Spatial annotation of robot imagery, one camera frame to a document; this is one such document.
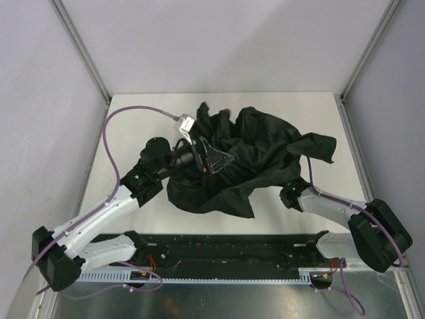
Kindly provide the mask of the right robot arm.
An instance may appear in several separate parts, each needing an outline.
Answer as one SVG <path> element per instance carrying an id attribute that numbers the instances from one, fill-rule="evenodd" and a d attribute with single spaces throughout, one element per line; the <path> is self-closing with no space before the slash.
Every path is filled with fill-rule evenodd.
<path id="1" fill-rule="evenodd" d="M 403 254 L 413 244 L 408 231 L 382 199 L 351 201 L 326 193 L 300 177 L 283 187 L 280 199 L 288 209 L 318 215 L 349 231 L 316 234 L 313 244 L 327 259 L 358 260 L 383 273 L 391 266 L 401 266 Z"/>

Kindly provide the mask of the black folding umbrella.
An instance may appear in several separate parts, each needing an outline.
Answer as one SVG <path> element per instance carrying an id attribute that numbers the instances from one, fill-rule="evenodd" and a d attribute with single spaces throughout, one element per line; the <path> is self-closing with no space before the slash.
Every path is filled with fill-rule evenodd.
<path id="1" fill-rule="evenodd" d="M 251 219 L 249 196 L 257 188 L 283 187 L 300 176 L 301 156 L 332 162 L 337 140 L 316 133 L 301 134 L 289 122 L 254 107 L 239 111 L 235 122 L 230 111 L 209 114 L 202 103 L 191 135 L 234 156 L 218 173 L 201 173 L 189 167 L 169 178 L 168 200 L 176 208 L 196 214 L 220 211 Z"/>

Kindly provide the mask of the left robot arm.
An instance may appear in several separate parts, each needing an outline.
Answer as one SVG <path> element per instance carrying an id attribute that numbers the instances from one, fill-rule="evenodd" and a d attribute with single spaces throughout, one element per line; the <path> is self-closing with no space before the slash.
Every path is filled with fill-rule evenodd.
<path id="1" fill-rule="evenodd" d="M 84 272 L 140 259 L 147 245 L 135 231 L 97 243 L 94 239 L 106 226 L 153 199 L 162 191 L 164 179 L 190 167 L 212 175 L 233 161 L 233 155 L 212 147 L 204 137 L 193 142 L 180 139 L 174 148 L 165 138 L 150 139 L 103 203 L 52 231 L 44 226 L 34 231 L 31 266 L 38 268 L 49 289 L 58 292 Z"/>

